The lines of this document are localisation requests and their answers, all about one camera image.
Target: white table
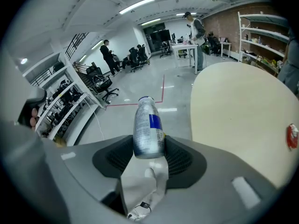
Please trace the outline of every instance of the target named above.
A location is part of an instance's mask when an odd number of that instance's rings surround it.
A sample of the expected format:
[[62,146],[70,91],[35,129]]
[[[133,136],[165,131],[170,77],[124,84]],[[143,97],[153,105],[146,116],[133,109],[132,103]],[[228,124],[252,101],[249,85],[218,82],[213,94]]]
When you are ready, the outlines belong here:
[[197,74],[197,47],[198,45],[194,44],[194,45],[173,45],[172,46],[172,50],[174,53],[174,56],[176,57],[176,60],[178,60],[178,50],[187,50],[188,51],[188,56],[189,56],[189,65],[191,66],[191,55],[190,55],[190,50],[194,49],[195,50],[195,72],[194,74]]
[[221,44],[221,57],[222,57],[222,54],[223,54],[223,45],[228,45],[228,57],[230,56],[230,45],[231,43],[229,42],[220,42]]
[[237,155],[279,188],[299,159],[299,148],[286,143],[286,128],[299,127],[298,110],[293,93],[267,72],[237,62],[213,64],[193,83],[192,140]]

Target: silver bottle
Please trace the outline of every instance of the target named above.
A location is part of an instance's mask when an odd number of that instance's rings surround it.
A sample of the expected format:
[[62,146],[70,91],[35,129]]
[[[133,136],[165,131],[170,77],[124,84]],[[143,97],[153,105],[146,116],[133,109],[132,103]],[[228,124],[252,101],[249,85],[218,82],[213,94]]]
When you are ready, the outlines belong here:
[[164,133],[155,101],[144,96],[138,101],[133,131],[133,149],[138,159],[164,156]]

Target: brick wall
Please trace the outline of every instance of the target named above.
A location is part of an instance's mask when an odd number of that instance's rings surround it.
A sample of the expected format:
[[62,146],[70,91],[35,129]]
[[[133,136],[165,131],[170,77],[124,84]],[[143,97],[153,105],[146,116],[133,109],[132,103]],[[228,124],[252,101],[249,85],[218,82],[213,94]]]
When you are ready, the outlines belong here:
[[[227,37],[229,39],[229,42],[232,43],[231,51],[239,53],[240,30],[238,12],[240,12],[240,14],[243,15],[259,14],[261,11],[264,14],[280,15],[277,11],[275,11],[275,9],[271,6],[270,3],[252,3],[239,7],[234,7],[223,12],[219,12],[217,14],[204,18],[202,21],[207,33],[213,31],[216,37]],[[249,21],[245,18],[242,18],[241,24],[247,26],[249,24]],[[283,35],[287,35],[288,32],[287,28],[275,24],[262,22],[251,23],[251,27],[257,26],[260,29],[277,31]],[[248,31],[242,32],[242,39],[244,39],[246,34],[248,34]],[[286,43],[264,35],[258,35],[254,33],[251,34],[251,38],[258,38],[259,36],[261,36],[261,41],[263,45],[268,44],[270,45],[270,47],[277,51],[280,49],[285,51]],[[255,52],[256,54],[264,56],[268,59],[282,60],[282,57],[276,55],[273,52],[270,52],[266,49],[263,49],[255,45],[249,45],[245,42],[242,42],[242,49],[251,50],[252,52]]]

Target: gray pants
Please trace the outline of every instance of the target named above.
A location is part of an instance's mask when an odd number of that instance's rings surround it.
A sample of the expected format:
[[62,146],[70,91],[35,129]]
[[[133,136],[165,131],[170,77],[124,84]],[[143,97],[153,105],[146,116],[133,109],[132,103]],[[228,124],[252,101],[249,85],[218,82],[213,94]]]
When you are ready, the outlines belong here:
[[[195,60],[195,50],[193,49],[193,57]],[[203,69],[202,64],[204,63],[204,54],[201,51],[201,47],[197,44],[197,71]]]
[[298,93],[299,68],[285,62],[277,76],[278,80],[284,83],[295,95]]

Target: white ceiling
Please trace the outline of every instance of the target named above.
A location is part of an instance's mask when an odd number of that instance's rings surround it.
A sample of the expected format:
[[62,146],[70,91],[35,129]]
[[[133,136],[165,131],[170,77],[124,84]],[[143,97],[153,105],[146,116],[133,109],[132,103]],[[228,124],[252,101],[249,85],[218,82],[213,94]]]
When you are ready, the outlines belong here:
[[117,29],[127,19],[140,24],[155,18],[177,19],[176,13],[209,14],[229,3],[245,0],[155,0],[123,15],[119,11],[141,0],[28,0],[7,34],[7,46],[15,59],[30,54],[59,37],[67,43],[76,33]]

